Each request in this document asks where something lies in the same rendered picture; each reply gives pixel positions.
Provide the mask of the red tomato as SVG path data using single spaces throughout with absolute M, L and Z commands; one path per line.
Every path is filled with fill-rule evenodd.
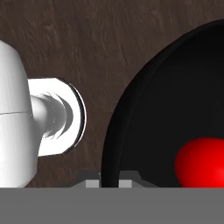
M 224 139 L 186 143 L 176 156 L 175 172 L 182 187 L 224 188 Z

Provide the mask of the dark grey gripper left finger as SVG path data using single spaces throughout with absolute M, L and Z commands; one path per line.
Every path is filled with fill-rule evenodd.
M 99 188 L 100 174 L 94 171 L 84 171 L 79 174 L 78 178 L 73 182 L 72 187 L 77 188 Z

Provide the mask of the black round plate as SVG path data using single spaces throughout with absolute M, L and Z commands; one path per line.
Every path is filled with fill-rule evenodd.
M 224 19 L 203 24 L 152 58 L 124 90 L 106 133 L 101 184 L 138 172 L 177 187 L 179 149 L 198 137 L 224 138 Z

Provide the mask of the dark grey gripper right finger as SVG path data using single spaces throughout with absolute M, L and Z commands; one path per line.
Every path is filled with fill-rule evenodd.
M 119 188 L 154 188 L 150 182 L 143 180 L 137 171 L 121 171 L 119 174 Z

